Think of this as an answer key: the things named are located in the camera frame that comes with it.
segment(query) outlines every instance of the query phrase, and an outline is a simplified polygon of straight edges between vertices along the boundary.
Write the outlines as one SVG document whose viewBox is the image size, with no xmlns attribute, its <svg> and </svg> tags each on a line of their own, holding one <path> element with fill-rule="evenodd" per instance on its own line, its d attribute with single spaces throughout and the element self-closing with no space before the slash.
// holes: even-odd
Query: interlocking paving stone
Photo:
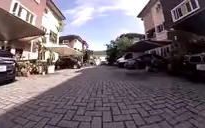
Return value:
<svg viewBox="0 0 205 128">
<path fill-rule="evenodd" d="M 111 122 L 112 116 L 110 111 L 103 111 L 103 122 Z"/>
<path fill-rule="evenodd" d="M 125 128 L 123 122 L 112 122 L 112 123 L 104 123 L 104 128 Z"/>
<path fill-rule="evenodd" d="M 103 66 L 17 79 L 0 128 L 205 128 L 205 84 Z"/>
<path fill-rule="evenodd" d="M 91 128 L 102 128 L 101 117 L 93 117 Z"/>
<path fill-rule="evenodd" d="M 62 120 L 58 123 L 58 126 L 67 127 L 67 128 L 77 128 L 78 125 L 79 125 L 79 122 L 77 122 L 77 121 L 68 121 L 68 120 Z"/>
<path fill-rule="evenodd" d="M 125 125 L 126 125 L 127 128 L 137 128 L 134 121 L 126 121 Z"/>
</svg>

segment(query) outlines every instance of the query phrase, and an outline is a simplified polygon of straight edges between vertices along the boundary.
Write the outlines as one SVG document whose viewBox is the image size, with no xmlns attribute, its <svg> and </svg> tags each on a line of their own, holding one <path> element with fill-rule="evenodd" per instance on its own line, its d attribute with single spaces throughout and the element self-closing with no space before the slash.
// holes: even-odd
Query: white building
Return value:
<svg viewBox="0 0 205 128">
<path fill-rule="evenodd" d="M 59 46 L 59 32 L 63 25 L 65 17 L 60 10 L 55 6 L 51 0 L 47 0 L 46 8 L 42 17 L 42 29 L 45 31 L 45 39 L 43 40 L 44 46 L 48 49 L 45 53 L 41 54 L 42 60 L 50 58 L 50 54 L 53 52 L 53 47 Z M 56 61 L 59 54 L 56 52 L 52 53 L 53 61 Z"/>
</svg>

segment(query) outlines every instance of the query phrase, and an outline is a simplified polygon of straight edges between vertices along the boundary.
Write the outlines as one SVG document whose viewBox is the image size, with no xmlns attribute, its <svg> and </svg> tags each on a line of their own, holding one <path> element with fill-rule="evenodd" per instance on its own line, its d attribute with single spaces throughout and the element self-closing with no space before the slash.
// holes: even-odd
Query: awning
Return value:
<svg viewBox="0 0 205 128">
<path fill-rule="evenodd" d="M 0 41 L 14 41 L 44 34 L 41 29 L 0 8 Z"/>
<path fill-rule="evenodd" d="M 70 56 L 70 55 L 81 56 L 82 55 L 81 52 L 76 51 L 76 50 L 74 50 L 66 45 L 59 46 L 59 47 L 47 47 L 47 49 L 50 49 L 53 52 L 58 53 L 60 56 Z"/>
<path fill-rule="evenodd" d="M 162 47 L 164 45 L 168 45 L 171 42 L 169 41 L 150 41 L 143 40 L 133 44 L 129 47 L 126 52 L 145 52 L 154 48 Z"/>
<path fill-rule="evenodd" d="M 174 23 L 172 26 L 176 30 L 191 32 L 197 35 L 205 36 L 205 8 L 198 10 Z"/>
</svg>

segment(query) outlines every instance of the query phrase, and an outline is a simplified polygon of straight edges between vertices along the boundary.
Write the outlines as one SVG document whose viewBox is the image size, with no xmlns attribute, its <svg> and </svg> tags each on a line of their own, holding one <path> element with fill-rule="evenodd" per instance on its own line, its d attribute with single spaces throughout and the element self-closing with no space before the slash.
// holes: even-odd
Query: carport canopy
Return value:
<svg viewBox="0 0 205 128">
<path fill-rule="evenodd" d="M 66 45 L 58 46 L 58 47 L 47 47 L 47 49 L 51 49 L 51 51 L 58 53 L 59 56 L 70 56 L 70 55 L 81 56 L 82 55 L 81 52 L 76 51 Z"/>
<path fill-rule="evenodd" d="M 43 36 L 43 30 L 0 8 L 0 41 L 15 41 L 26 37 Z"/>
<path fill-rule="evenodd" d="M 155 43 L 149 40 L 142 40 L 130 46 L 126 52 L 145 52 L 154 48 L 162 47 L 162 44 Z"/>
</svg>

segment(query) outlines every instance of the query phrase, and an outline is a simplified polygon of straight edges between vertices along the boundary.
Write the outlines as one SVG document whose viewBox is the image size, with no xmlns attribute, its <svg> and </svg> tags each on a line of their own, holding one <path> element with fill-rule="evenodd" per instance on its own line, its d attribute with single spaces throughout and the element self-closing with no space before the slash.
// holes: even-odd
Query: beige wall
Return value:
<svg viewBox="0 0 205 128">
<path fill-rule="evenodd" d="M 167 31 L 164 30 L 163 32 L 158 33 L 157 30 L 157 26 L 165 22 L 162 6 L 157 10 L 157 5 L 161 5 L 159 0 L 151 7 L 151 10 L 143 18 L 145 31 L 147 32 L 148 30 L 155 28 L 156 40 L 167 40 Z"/>
<path fill-rule="evenodd" d="M 157 11 L 157 5 L 161 5 L 160 1 L 157 1 L 151 9 L 155 26 L 161 25 L 165 21 L 162 6 L 160 10 Z M 167 40 L 168 37 L 166 30 L 160 33 L 158 33 L 157 27 L 155 28 L 155 30 L 156 40 Z"/>
<path fill-rule="evenodd" d="M 152 12 L 148 12 L 145 17 L 143 17 L 145 32 L 155 27 Z"/>
</svg>

